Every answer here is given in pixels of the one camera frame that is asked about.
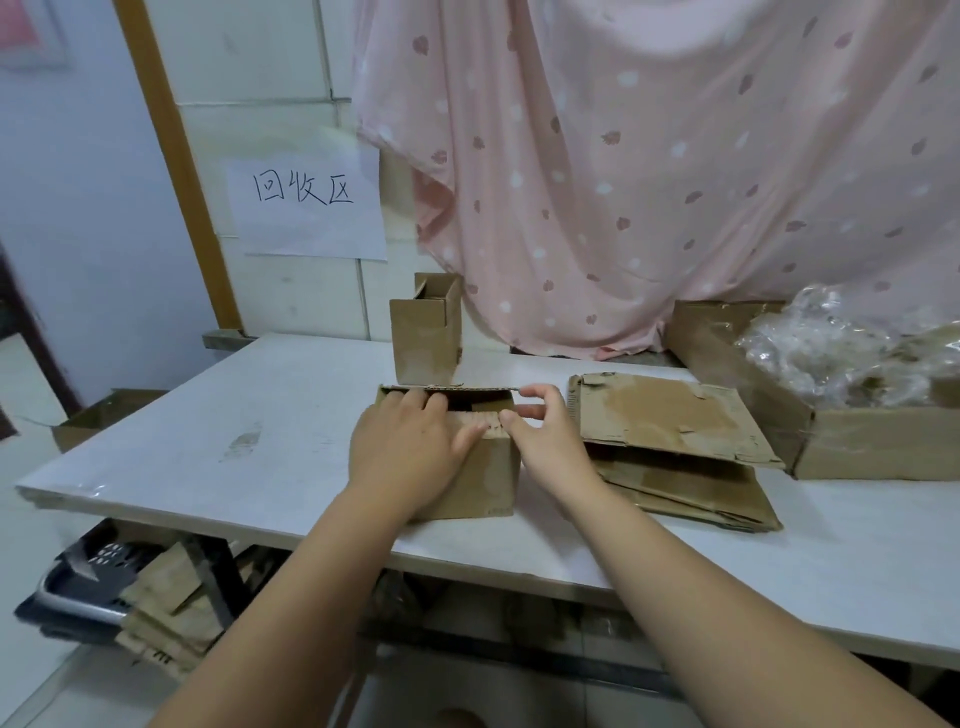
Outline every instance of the plastic wrap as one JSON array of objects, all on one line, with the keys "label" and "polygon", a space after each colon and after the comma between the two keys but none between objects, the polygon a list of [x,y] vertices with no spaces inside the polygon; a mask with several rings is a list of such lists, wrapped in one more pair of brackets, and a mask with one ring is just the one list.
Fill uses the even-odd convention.
[{"label": "plastic wrap", "polygon": [[811,285],[737,340],[747,359],[823,407],[934,403],[931,381],[960,380],[960,321],[925,307],[891,321],[855,320],[841,290]]}]

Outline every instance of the cardboard box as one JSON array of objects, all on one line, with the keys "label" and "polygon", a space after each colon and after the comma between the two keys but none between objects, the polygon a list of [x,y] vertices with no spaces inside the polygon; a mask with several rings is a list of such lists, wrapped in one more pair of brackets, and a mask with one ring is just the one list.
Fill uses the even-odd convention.
[{"label": "cardboard box", "polygon": [[783,303],[680,301],[666,347],[700,381],[735,388],[787,470],[800,479],[958,480],[960,410],[817,409],[750,363],[735,342]]},{"label": "cardboard box", "polygon": [[396,381],[450,384],[460,362],[462,279],[450,273],[417,273],[414,284],[412,299],[390,301]]},{"label": "cardboard box", "polygon": [[67,452],[166,393],[165,389],[114,389],[108,397],[54,427],[54,442],[60,452]]},{"label": "cardboard box", "polygon": [[[409,387],[381,386],[376,400],[390,392],[406,392]],[[415,521],[440,519],[480,519],[512,516],[516,500],[516,481],[520,473],[520,452],[500,425],[497,412],[514,409],[509,389],[471,387],[425,387],[443,392],[449,405],[447,417],[455,427],[476,422],[490,425],[476,444],[453,484],[433,503],[414,517]]]},{"label": "cardboard box", "polygon": [[600,476],[635,505],[742,531],[782,528],[751,466],[783,463],[734,390],[582,375],[567,406]]}]

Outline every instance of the table surface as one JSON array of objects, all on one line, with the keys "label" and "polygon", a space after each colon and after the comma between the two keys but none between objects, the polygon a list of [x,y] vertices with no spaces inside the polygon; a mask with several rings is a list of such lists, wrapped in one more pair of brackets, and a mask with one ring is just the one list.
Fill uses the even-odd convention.
[{"label": "table surface", "polygon": [[[571,375],[608,371],[693,379],[683,369],[479,350],[464,352],[457,379],[546,381],[565,391]],[[377,385],[393,381],[390,344],[267,335],[24,477],[21,495],[46,507],[293,543],[344,487],[353,425]],[[660,520],[810,624],[960,665],[960,483],[757,474],[782,532]],[[393,555],[409,570],[443,566],[433,572],[477,583],[500,575],[504,586],[532,593],[610,588],[571,523],[525,474],[512,517],[411,526]]]}]

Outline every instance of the stack of flattened cardboard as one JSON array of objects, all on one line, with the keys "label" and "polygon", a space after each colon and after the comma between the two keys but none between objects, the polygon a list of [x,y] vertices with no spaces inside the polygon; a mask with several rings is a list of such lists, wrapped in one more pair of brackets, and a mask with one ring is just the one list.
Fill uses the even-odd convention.
[{"label": "stack of flattened cardboard", "polygon": [[[262,577],[261,551],[247,550],[237,561],[248,585]],[[224,631],[182,544],[157,556],[120,595],[132,607],[120,623],[117,643],[177,680],[200,664]]]},{"label": "stack of flattened cardboard", "polygon": [[783,463],[735,390],[582,375],[567,406],[601,477],[635,505],[741,531],[783,528],[754,474]]},{"label": "stack of flattened cardboard", "polygon": [[[381,386],[377,401],[390,392],[406,392],[409,387]],[[453,484],[437,500],[414,517],[415,521],[439,519],[477,519],[512,516],[516,500],[516,482],[520,472],[520,453],[500,424],[497,413],[514,409],[510,389],[471,387],[426,387],[426,392],[442,392],[447,399],[447,418],[454,431],[460,427],[488,425]]]},{"label": "stack of flattened cardboard", "polygon": [[733,387],[790,474],[801,479],[960,479],[960,386],[935,381],[940,406],[814,407],[747,360],[736,340],[783,303],[677,301],[667,348],[700,381]]}]

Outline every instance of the table leg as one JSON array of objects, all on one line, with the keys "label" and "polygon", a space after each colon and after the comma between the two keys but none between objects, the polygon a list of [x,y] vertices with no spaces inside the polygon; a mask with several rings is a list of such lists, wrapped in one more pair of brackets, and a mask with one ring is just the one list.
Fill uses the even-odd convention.
[{"label": "table leg", "polygon": [[229,629],[250,606],[252,595],[240,576],[227,540],[191,535],[183,539],[183,546],[206,588],[217,620],[225,630]]}]

